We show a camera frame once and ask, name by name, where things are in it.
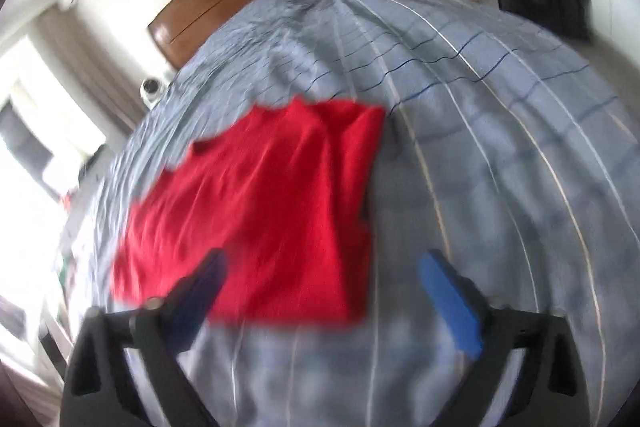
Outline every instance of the beige curtain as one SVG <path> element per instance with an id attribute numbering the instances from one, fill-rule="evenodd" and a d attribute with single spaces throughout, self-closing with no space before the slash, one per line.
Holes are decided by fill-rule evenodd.
<path id="1" fill-rule="evenodd" d="M 146 114 L 140 93 L 74 13 L 53 6 L 37 17 L 33 31 L 113 123 L 129 134 Z"/>

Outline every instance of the red object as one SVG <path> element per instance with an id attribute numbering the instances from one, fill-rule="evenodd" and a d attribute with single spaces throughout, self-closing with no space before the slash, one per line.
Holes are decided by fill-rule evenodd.
<path id="1" fill-rule="evenodd" d="M 194 142 L 132 206 L 113 295 L 169 293 L 213 247 L 229 272 L 210 318 L 350 324 L 364 317 L 370 233 L 361 218 L 385 111 L 345 100 L 254 107 Z"/>

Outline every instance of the bed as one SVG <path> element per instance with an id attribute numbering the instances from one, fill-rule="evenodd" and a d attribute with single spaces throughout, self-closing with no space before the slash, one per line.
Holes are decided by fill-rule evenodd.
<path id="1" fill-rule="evenodd" d="M 465 369 L 415 276 L 416 256 L 440 248 L 485 295 L 566 315 L 592 425 L 609 424 L 640 377 L 640 128 L 582 57 L 531 22 L 455 0 L 172 0 L 149 30 L 179 72 L 85 222 L 78 317 L 126 307 L 110 267 L 129 206 L 190 142 L 253 103 L 380 104 L 367 320 L 203 328 L 180 362 L 206 406 L 229 426 L 428 425 Z"/>

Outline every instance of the gray plaid bedspread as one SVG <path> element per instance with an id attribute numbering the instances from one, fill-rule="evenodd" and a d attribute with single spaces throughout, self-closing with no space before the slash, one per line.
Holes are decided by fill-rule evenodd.
<path id="1" fill-rule="evenodd" d="M 131 201 L 161 169 L 252 103 L 296 94 L 388 110 L 369 191 L 369 317 L 347 331 L 203 328 L 181 362 L 218 422 L 428 425 L 464 370 L 416 279 L 416 256 L 440 248 L 485 295 L 567 315 L 592 423 L 606 425 L 640 377 L 639 127 L 572 49 L 493 9 L 255 0 L 178 73 L 114 162 L 87 225 L 90 300 L 121 307 L 111 261 Z"/>

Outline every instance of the wrinkled fabric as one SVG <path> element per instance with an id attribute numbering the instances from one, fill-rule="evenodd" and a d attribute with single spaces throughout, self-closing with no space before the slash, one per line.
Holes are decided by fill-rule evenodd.
<path id="1" fill-rule="evenodd" d="M 90 301 L 122 308 L 109 291 L 118 238 L 162 169 L 254 102 L 282 107 L 296 94 L 386 108 L 368 188 L 369 313 L 350 331 L 203 328 L 181 362 L 218 422 L 428 425 L 462 375 L 416 276 L 417 255 L 440 248 L 495 301 L 566 314 L 592 423 L 606 425 L 640 377 L 639 128 L 570 47 L 489 7 L 246 6 L 180 70 L 114 161 L 79 253 Z"/>
<path id="2" fill-rule="evenodd" d="M 346 326 L 366 310 L 370 233 L 360 217 L 385 111 L 350 100 L 255 105 L 196 141 L 133 204 L 113 296 L 166 296 L 213 249 L 227 274 L 209 313 L 229 324 Z"/>

